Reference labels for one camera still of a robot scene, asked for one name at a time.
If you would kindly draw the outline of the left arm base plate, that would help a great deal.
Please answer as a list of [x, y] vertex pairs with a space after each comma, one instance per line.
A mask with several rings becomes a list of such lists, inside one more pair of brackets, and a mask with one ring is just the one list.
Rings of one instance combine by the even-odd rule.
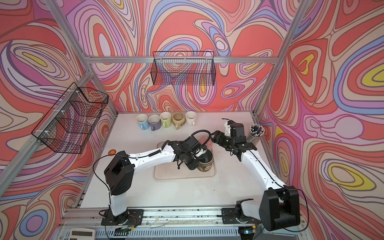
[[137, 227], [142, 224], [143, 209], [126, 209], [125, 212], [114, 216], [110, 209], [101, 210], [99, 215], [102, 219], [102, 226], [131, 226]]

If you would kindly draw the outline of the light blue ceramic mug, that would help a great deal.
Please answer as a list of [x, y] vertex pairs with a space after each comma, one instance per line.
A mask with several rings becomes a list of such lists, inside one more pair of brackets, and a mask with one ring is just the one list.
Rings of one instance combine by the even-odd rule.
[[141, 130], [147, 130], [150, 127], [148, 116], [146, 114], [139, 114], [136, 117], [136, 122], [138, 123]]

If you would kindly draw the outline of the cream speckled round mug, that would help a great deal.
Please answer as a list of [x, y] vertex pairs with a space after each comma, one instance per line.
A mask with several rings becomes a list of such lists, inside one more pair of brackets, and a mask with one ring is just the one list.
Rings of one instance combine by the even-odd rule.
[[172, 117], [172, 123], [176, 130], [179, 130], [186, 122], [186, 118], [182, 113], [175, 113]]

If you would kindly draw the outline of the beige rectangular tray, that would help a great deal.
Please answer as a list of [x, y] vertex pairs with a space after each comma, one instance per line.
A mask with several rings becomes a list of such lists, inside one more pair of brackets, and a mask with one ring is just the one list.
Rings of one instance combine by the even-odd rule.
[[196, 179], [196, 178], [210, 178], [216, 174], [216, 166], [214, 163], [211, 165], [211, 169], [207, 172], [201, 172], [198, 169], [189, 170], [185, 164], [180, 165], [180, 169], [177, 168], [177, 163], [161, 164], [154, 167], [153, 177], [157, 181], [168, 180], [181, 180], [181, 179]]

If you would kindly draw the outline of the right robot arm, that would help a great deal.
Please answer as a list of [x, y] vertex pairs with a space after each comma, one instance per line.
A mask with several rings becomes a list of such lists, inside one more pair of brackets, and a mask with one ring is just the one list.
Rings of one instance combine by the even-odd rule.
[[247, 142], [243, 124], [227, 119], [225, 132], [215, 131], [212, 142], [235, 155], [263, 192], [260, 203], [254, 199], [237, 201], [235, 212], [238, 220], [259, 220], [269, 232], [300, 224], [299, 191], [285, 185], [265, 164], [256, 146]]

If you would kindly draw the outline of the white ceramic mug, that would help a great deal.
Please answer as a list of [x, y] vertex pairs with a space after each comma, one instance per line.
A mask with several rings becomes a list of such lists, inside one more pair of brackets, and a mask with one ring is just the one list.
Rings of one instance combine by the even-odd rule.
[[189, 111], [185, 114], [186, 117], [186, 123], [188, 126], [195, 126], [196, 125], [196, 118], [197, 113], [193, 111]]

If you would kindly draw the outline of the black patterned mug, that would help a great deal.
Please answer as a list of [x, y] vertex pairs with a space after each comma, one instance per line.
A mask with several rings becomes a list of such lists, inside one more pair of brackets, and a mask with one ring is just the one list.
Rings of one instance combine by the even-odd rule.
[[206, 150], [206, 152], [199, 157], [197, 157], [198, 160], [198, 167], [197, 169], [201, 172], [208, 172], [212, 168], [213, 164], [213, 153], [211, 150]]

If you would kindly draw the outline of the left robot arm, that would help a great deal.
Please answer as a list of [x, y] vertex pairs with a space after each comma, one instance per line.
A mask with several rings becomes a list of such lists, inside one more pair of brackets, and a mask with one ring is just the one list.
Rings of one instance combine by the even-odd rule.
[[206, 144], [211, 139], [211, 135], [207, 130], [199, 130], [184, 141], [167, 140], [160, 148], [152, 151], [138, 154], [120, 151], [115, 154], [104, 170], [110, 199], [109, 212], [114, 217], [126, 213], [128, 206], [125, 203], [125, 194], [132, 186], [135, 174], [173, 162], [177, 163], [178, 169], [184, 164], [193, 171], [204, 160], [210, 161], [213, 154], [207, 149]]

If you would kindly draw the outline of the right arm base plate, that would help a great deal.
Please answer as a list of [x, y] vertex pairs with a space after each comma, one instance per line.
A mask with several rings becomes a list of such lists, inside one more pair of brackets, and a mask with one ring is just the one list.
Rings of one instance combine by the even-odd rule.
[[238, 213], [235, 208], [222, 208], [221, 213], [218, 215], [219, 218], [222, 218], [224, 224], [261, 224], [260, 220], [257, 220], [252, 217], [247, 217]]

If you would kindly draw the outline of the purple ceramic mug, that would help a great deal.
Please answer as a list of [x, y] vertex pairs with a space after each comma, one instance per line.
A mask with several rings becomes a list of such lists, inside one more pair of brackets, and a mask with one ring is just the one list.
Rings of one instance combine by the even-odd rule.
[[157, 131], [162, 127], [161, 118], [159, 115], [151, 115], [148, 118], [151, 131]]

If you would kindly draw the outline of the light green ceramic mug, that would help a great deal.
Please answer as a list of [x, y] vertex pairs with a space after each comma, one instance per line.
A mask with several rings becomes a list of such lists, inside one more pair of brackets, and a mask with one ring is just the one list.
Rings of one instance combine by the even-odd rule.
[[169, 128], [172, 125], [172, 114], [163, 112], [160, 114], [160, 120], [163, 128]]

